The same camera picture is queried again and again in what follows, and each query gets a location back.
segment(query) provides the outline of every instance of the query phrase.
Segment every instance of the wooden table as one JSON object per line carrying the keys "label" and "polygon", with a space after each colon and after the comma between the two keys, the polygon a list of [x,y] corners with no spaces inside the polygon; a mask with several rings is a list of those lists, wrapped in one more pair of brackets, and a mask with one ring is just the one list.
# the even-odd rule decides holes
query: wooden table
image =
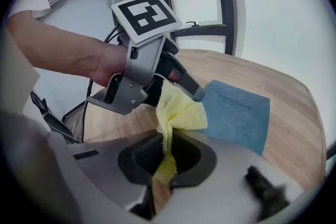
{"label": "wooden table", "polygon": [[[268,97],[271,115],[264,158],[304,189],[323,180],[326,165],[323,126],[305,85],[276,70],[217,52],[181,50],[177,58],[202,87],[218,80]],[[89,104],[85,141],[125,137],[156,126],[155,108],[145,104],[127,116]]]}

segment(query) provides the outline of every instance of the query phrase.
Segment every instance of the black cable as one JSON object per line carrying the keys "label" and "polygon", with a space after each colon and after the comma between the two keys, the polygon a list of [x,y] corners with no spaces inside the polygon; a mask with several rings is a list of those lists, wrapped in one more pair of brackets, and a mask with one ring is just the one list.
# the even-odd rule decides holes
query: black cable
{"label": "black cable", "polygon": [[118,29],[118,27],[120,26],[120,24],[117,24],[116,26],[114,26],[114,28],[112,29],[111,33],[109,33],[107,35],[107,37],[105,38],[104,42],[108,43],[108,40],[110,39],[110,37],[113,35],[113,33]]}
{"label": "black cable", "polygon": [[[114,28],[112,29],[112,31],[105,38],[104,42],[107,42],[107,43],[109,42],[108,40],[113,35],[113,33],[118,29],[119,26],[120,26],[119,23],[116,26],[114,26]],[[93,85],[93,80],[90,79],[89,85],[88,85],[88,90],[86,92],[86,97],[88,97],[88,96],[91,95],[92,85]],[[83,108],[84,109],[84,111],[83,111],[83,117],[82,117],[82,139],[81,139],[82,143],[84,142],[84,128],[85,128],[84,125],[85,125],[85,115],[86,115],[86,109],[87,109],[87,107],[88,107],[88,101],[85,100],[84,108]]]}
{"label": "black cable", "polygon": [[117,35],[119,35],[119,34],[122,33],[122,32],[124,32],[124,30],[121,30],[119,33],[116,33],[114,36],[112,36],[112,37],[109,39],[109,41],[107,41],[107,43],[110,43],[110,41],[111,41],[112,39],[114,39]]}

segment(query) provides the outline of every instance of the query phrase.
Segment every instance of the gray surface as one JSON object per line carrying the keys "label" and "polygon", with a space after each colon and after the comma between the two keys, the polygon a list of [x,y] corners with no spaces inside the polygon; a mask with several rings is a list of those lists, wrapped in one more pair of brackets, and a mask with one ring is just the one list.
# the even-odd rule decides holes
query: gray surface
{"label": "gray surface", "polygon": [[14,44],[3,24],[0,42],[0,109],[8,113],[22,113],[39,74]]}
{"label": "gray surface", "polygon": [[173,55],[177,54],[180,50],[177,43],[173,41],[169,36],[165,35],[166,39],[164,41],[163,50],[169,51]]}
{"label": "gray surface", "polygon": [[98,155],[80,159],[77,163],[91,182],[109,199],[120,207],[130,210],[142,202],[147,187],[128,181],[118,166],[118,155],[125,147],[155,133],[156,131],[149,131],[141,135],[106,142],[72,144],[69,145],[69,149],[73,154],[97,150]]}
{"label": "gray surface", "polygon": [[101,108],[127,115],[147,98],[147,93],[145,93],[142,88],[142,85],[127,77],[123,77],[112,103],[105,103],[102,101],[105,97],[107,88],[100,90],[91,97],[87,97],[86,100]]}
{"label": "gray surface", "polygon": [[302,189],[281,171],[252,151],[199,135],[217,155],[213,173],[198,187],[174,189],[165,208],[154,221],[166,223],[256,223],[260,210],[244,175],[255,165],[275,186],[285,184],[289,201]]}
{"label": "gray surface", "polygon": [[138,48],[138,57],[136,59],[131,59],[131,48],[134,47],[134,43],[131,41],[128,47],[124,75],[130,80],[147,86],[153,79],[164,41],[164,36],[148,41]]}
{"label": "gray surface", "polygon": [[117,206],[92,183],[79,167],[60,135],[52,135],[50,143],[61,173],[78,205],[82,223],[147,223]]}
{"label": "gray surface", "polygon": [[[183,75],[191,77],[197,84],[198,82],[189,74],[189,72],[184,73]],[[195,100],[196,102],[201,102],[203,96],[204,96],[204,89],[198,84],[198,88],[195,91],[194,95],[192,95],[190,92],[188,92],[184,87],[185,85],[180,83],[175,83],[175,85],[180,88],[187,96],[189,96],[191,99]]]}
{"label": "gray surface", "polygon": [[53,219],[62,223],[81,223],[76,200],[49,145],[51,136],[65,143],[60,134],[48,133],[33,120],[22,115],[0,113],[2,153],[6,166],[11,169],[22,191],[36,207]]}

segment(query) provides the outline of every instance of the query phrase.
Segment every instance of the yellow cloth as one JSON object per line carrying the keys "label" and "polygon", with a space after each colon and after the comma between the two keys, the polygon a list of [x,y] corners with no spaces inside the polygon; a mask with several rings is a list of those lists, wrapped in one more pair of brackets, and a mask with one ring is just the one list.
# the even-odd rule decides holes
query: yellow cloth
{"label": "yellow cloth", "polygon": [[202,103],[193,101],[180,88],[164,80],[159,103],[156,107],[159,121],[156,130],[163,134],[164,160],[153,178],[167,184],[176,174],[176,163],[172,152],[173,128],[199,130],[208,126]]}

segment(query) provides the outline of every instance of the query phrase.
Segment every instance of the window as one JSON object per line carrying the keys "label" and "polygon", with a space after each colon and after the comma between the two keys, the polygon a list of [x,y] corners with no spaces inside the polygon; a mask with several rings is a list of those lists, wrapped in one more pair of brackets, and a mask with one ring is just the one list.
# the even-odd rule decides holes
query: window
{"label": "window", "polygon": [[[207,42],[205,41],[207,40],[206,37],[200,36],[212,36],[211,40],[216,41],[207,42],[209,49],[212,48],[212,50],[225,52],[229,55],[234,54],[233,0],[165,1],[176,12],[183,24],[179,29],[171,32],[172,39],[178,40],[179,44],[182,42],[180,47],[190,47],[193,40]],[[225,45],[222,43],[220,46],[220,40],[223,40],[223,42],[225,40]]]}

